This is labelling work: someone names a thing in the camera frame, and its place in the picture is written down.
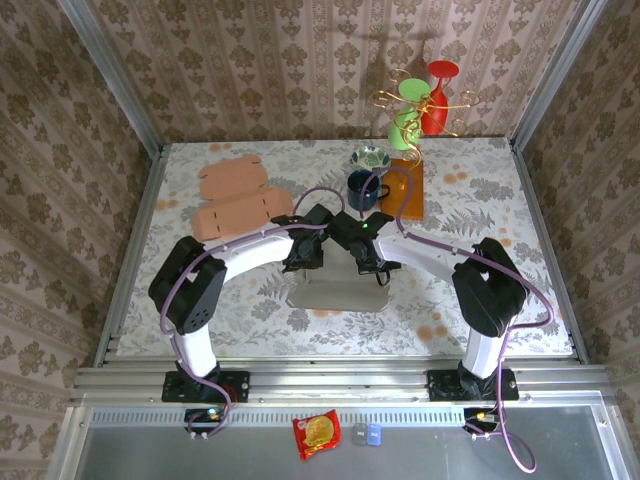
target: cable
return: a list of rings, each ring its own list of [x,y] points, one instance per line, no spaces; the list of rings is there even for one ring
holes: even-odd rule
[[[506,352],[506,347],[507,347],[507,343],[509,341],[509,336],[511,334],[511,332],[513,330],[519,330],[519,329],[523,329],[523,328],[538,328],[538,327],[544,327],[546,325],[549,325],[551,322],[554,321],[555,319],[555,313],[553,311],[553,307],[551,306],[551,303],[549,303],[549,301],[546,299],[546,297],[544,296],[544,294],[535,286],[533,285],[533,283],[531,283],[530,281],[528,281],[526,278],[524,278],[522,275],[519,275],[518,273],[510,270],[509,268],[500,265],[499,263],[496,263],[492,260],[489,260],[488,258],[485,258],[481,255],[478,255],[476,253],[473,252],[469,252],[467,250],[463,250],[463,249],[459,249],[456,247],[453,247],[451,245],[448,245],[446,243],[442,243],[442,242],[438,242],[436,240],[431,240],[429,238],[424,238],[421,237],[419,235],[415,235],[414,233],[411,232],[407,232],[406,229],[404,228],[404,226],[402,225],[402,212],[404,211],[405,207],[407,206],[407,203],[409,201],[409,198],[411,198],[411,194],[413,193],[413,188],[414,188],[414,182],[413,182],[413,178],[411,178],[411,175],[409,175],[409,172],[402,168],[402,167],[395,167],[395,166],[391,166],[391,167],[386,167],[383,169],[380,169],[374,173],[372,173],[369,178],[367,178],[367,181],[364,182],[364,185],[362,186],[362,192],[360,193],[360,203],[359,203],[359,210],[360,210],[360,218],[363,218],[363,212],[362,212],[362,204],[363,204],[363,200],[364,200],[364,194],[363,192],[366,190],[367,186],[369,185],[369,183],[371,182],[371,180],[373,180],[374,177],[382,175],[390,170],[395,170],[398,171],[402,174],[404,174],[407,177],[408,183],[409,183],[409,188],[407,190],[407,194],[405,195],[402,204],[400,204],[400,208],[398,208],[398,212],[396,213],[396,225],[398,226],[398,229],[407,237],[407,238],[411,238],[412,240],[416,240],[420,243],[423,243],[425,245],[429,245],[432,247],[436,247],[436,248],[440,248],[442,250],[445,250],[447,252],[450,252],[454,255],[456,254],[460,254],[463,255],[465,257],[471,258],[475,261],[484,263],[485,265],[488,265],[489,267],[498,270],[501,273],[504,273],[505,275],[513,278],[514,280],[516,280],[517,282],[519,282],[521,285],[523,285],[524,287],[528,288],[531,292],[533,292],[533,294],[538,297],[538,299],[540,300],[540,302],[542,302],[542,304],[544,305],[545,309],[547,310],[547,318],[545,320],[542,320],[541,322],[533,322],[533,323],[522,323],[522,324],[517,324],[517,325],[511,325],[509,327],[507,327],[505,334],[504,334],[504,339],[502,342],[502,347],[500,349],[500,353],[498,355],[498,374],[497,374],[497,378],[496,378],[496,382],[497,382],[497,392],[496,392],[496,409],[498,410],[498,417],[500,419],[500,432],[496,432],[498,434],[502,434],[502,437],[504,438],[504,442],[505,445],[507,447],[507,450],[509,451],[509,454],[511,455],[511,458],[513,459],[513,461],[515,462],[515,464],[518,466],[518,468],[520,468],[520,470],[522,470],[525,473],[534,473],[536,471],[536,459],[533,455],[533,452],[531,451],[531,449],[529,448],[529,446],[524,442],[524,440],[522,440],[520,437],[517,437],[516,435],[513,435],[509,432],[507,432],[506,430],[506,422],[505,422],[505,418],[504,418],[504,402],[502,399],[502,364],[504,362],[504,356],[505,356],[505,352]],[[531,459],[532,459],[532,465],[531,467],[527,467],[525,466],[520,459],[518,459],[518,457],[516,456],[515,452],[513,451],[513,446],[511,445],[511,440],[509,437],[513,437],[515,439],[517,439],[518,441],[520,441],[520,443],[523,444],[523,446],[525,447],[525,449],[529,452],[529,454],[531,455]]]
[[[300,204],[307,197],[307,195],[309,195],[310,193],[313,193],[313,192],[317,192],[318,190],[326,190],[327,192],[335,193],[337,195],[337,197],[340,199],[340,203],[342,204],[341,209],[344,212],[345,203],[344,203],[344,198],[342,197],[342,195],[340,195],[340,192],[338,192],[337,190],[334,190],[333,188],[329,188],[329,187],[314,187],[314,188],[312,188],[310,190],[307,190],[306,192],[304,192],[302,194],[302,196],[298,199],[298,202],[296,203],[296,206],[293,207],[293,213],[291,213],[291,215],[295,215],[296,214],[296,212],[298,211],[298,207],[300,207]]]
[[[291,225],[282,225],[280,227],[275,227],[272,228],[270,230],[263,230],[257,233],[252,233],[250,235],[246,235],[244,237],[240,237],[240,238],[236,238],[234,240],[229,241],[228,243],[223,243],[220,245],[216,245],[215,247],[209,248],[208,250],[205,250],[203,253],[201,253],[200,255],[198,255],[185,269],[184,271],[180,274],[180,276],[178,277],[178,279],[176,280],[176,283],[173,285],[173,287],[171,287],[171,289],[169,290],[169,294],[167,295],[167,298],[164,301],[164,304],[162,305],[162,309],[160,310],[160,330],[162,331],[162,333],[164,333],[165,335],[169,336],[169,342],[171,343],[171,347],[173,348],[173,352],[175,353],[177,359],[178,359],[178,364],[182,367],[182,369],[184,370],[184,372],[191,377],[194,381],[201,383],[202,385],[205,385],[207,387],[213,388],[214,390],[216,390],[218,393],[220,393],[220,395],[222,395],[222,397],[224,398],[225,401],[225,407],[224,407],[224,415],[222,416],[220,423],[214,427],[211,431],[211,436],[215,435],[216,433],[218,433],[220,431],[220,429],[222,428],[222,426],[226,423],[227,421],[227,417],[228,417],[228,412],[231,409],[231,398],[229,397],[229,394],[219,385],[216,385],[213,382],[210,382],[209,380],[206,380],[202,377],[198,377],[195,373],[193,373],[191,371],[191,369],[189,368],[189,365],[187,364],[187,362],[184,361],[184,356],[182,355],[182,352],[180,351],[180,348],[178,347],[178,343],[177,340],[175,338],[175,334],[176,334],[176,330],[173,328],[169,328],[167,327],[167,312],[169,311],[169,307],[171,306],[171,303],[173,302],[173,299],[175,298],[176,294],[178,293],[178,290],[180,290],[180,287],[182,287],[182,284],[184,283],[184,281],[186,280],[187,276],[193,272],[193,270],[200,264],[200,262],[202,260],[204,260],[205,258],[207,258],[208,256],[213,256],[216,253],[228,250],[229,248],[233,248],[236,246],[240,246],[240,245],[244,245],[245,243],[251,242],[253,240],[258,240],[264,237],[268,237],[270,235],[274,235],[276,233],[279,232],[284,232],[286,230],[293,230],[293,229],[297,229],[297,228],[306,228],[309,230],[322,230],[323,228],[326,228],[328,225],[307,225],[307,224],[291,224]]]
[[[465,427],[467,427],[470,430],[473,430],[477,435],[483,436],[485,438],[489,438],[489,437],[495,437],[497,435],[502,435],[502,436],[507,436],[507,437],[511,437],[514,440],[516,440],[518,443],[520,443],[520,445],[527,451],[527,453],[529,454],[529,457],[531,457],[531,467],[528,467],[527,470],[532,470],[531,472],[525,471],[525,473],[533,473],[536,470],[536,458],[533,455],[533,451],[531,450],[531,447],[529,447],[529,445],[527,445],[527,442],[525,442],[521,437],[519,437],[518,435],[516,435],[515,433],[510,433],[510,432],[503,432],[503,431],[495,431],[495,432],[485,432],[483,430],[481,430],[480,428],[476,427],[475,425],[471,424],[471,423],[465,423],[464,425]]]

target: vented metal strip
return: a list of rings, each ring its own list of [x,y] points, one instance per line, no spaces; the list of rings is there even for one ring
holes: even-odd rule
[[[231,412],[235,427],[288,427],[295,418],[326,413],[327,408],[243,408]],[[383,427],[461,427],[462,407],[423,408],[338,408],[340,425],[378,423]],[[91,427],[182,427],[182,408],[97,408]]]

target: metal base plate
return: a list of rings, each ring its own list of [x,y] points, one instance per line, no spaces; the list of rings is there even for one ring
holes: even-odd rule
[[[249,372],[229,370],[220,372],[218,381],[220,387],[225,388],[233,403],[247,403],[249,401]],[[185,382],[180,372],[167,372],[162,386],[162,401],[165,403],[205,403],[196,392]],[[224,397],[215,393],[206,403],[224,403]]]
[[[427,371],[427,389],[429,400],[432,402],[451,402],[465,400],[495,400],[495,391],[486,398],[473,398],[462,388],[457,370],[429,370]],[[502,370],[502,399],[519,400],[518,384],[512,370]]]

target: orange polka dot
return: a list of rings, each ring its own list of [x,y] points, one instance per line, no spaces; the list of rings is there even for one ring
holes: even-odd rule
[[[436,327],[436,335],[438,337],[446,337],[449,334],[449,330],[444,325],[438,325]]]

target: aluminum frame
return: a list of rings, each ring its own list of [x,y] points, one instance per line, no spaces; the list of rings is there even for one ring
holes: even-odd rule
[[[562,313],[562,318],[569,330],[569,336],[573,341],[573,347],[576,350],[578,359],[582,363],[590,363],[589,354],[587,353],[587,347],[585,346],[584,339],[582,338],[582,333],[580,332],[580,327],[578,326],[578,320],[576,319],[573,307],[571,306],[571,300],[569,299],[567,286],[565,285],[564,279],[562,278],[562,273],[560,272],[558,259],[553,253],[554,250],[553,245],[551,244],[551,237],[549,236],[547,225],[544,222],[542,210],[540,209],[540,203],[538,202],[536,191],[533,188],[531,176],[529,175],[529,171],[527,170],[527,166],[522,155],[522,150],[520,150],[517,145],[513,145],[511,148],[513,158],[516,163],[516,169],[518,170],[518,175],[520,176],[520,183],[522,184],[524,196],[527,199],[527,205],[529,205],[529,211],[531,212],[533,225],[536,229],[536,233],[538,234],[538,238],[540,239],[542,255],[544,256],[547,269],[549,270],[551,285],[553,285],[553,291],[556,293],[556,298],[558,300],[560,312]]]
[[[138,92],[129,80],[124,65],[104,34],[100,24],[84,0],[60,0],[60,7],[78,32],[82,44],[100,70],[116,101],[129,119],[152,159],[157,158],[162,140]]]
[[[313,357],[313,360],[221,358],[220,361],[227,369],[251,371],[250,401],[243,409],[256,412],[327,406],[428,411],[493,404],[429,402],[425,371],[455,367],[457,362],[451,359]],[[518,402],[506,402],[508,409],[591,407],[614,478],[639,477],[640,467],[603,366],[579,365],[576,360],[529,359],[510,360],[507,366],[516,373],[520,392]],[[91,426],[96,409],[117,407],[123,411],[139,411],[143,408],[152,413],[184,408],[180,403],[160,401],[164,372],[172,368],[168,359],[157,359],[114,361],[102,368],[80,369],[47,478],[74,478],[87,427]],[[207,405],[191,404],[189,408],[197,406]]]
[[[142,259],[142,252],[144,251],[144,245],[147,240],[147,232],[149,231],[149,225],[153,218],[154,207],[158,198],[158,192],[162,186],[164,170],[170,152],[171,145],[164,147],[158,155],[158,160],[151,164],[149,177],[144,187],[144,192],[142,193],[138,213],[136,214],[136,220],[131,230],[127,251],[122,262],[122,267],[120,268],[120,275],[118,276],[113,298],[109,305],[109,311],[107,312],[107,318],[105,319],[102,335],[100,336],[100,342],[96,349],[93,361],[94,367],[102,365],[107,353],[109,341],[111,340],[111,335],[119,331],[127,315],[129,301],[133,293],[133,287],[135,286],[136,272]]]
[[[519,150],[524,150],[542,116],[551,105],[551,101],[606,4],[607,0],[582,0],[576,8],[566,32],[531,96],[529,105],[511,135],[511,140]]]

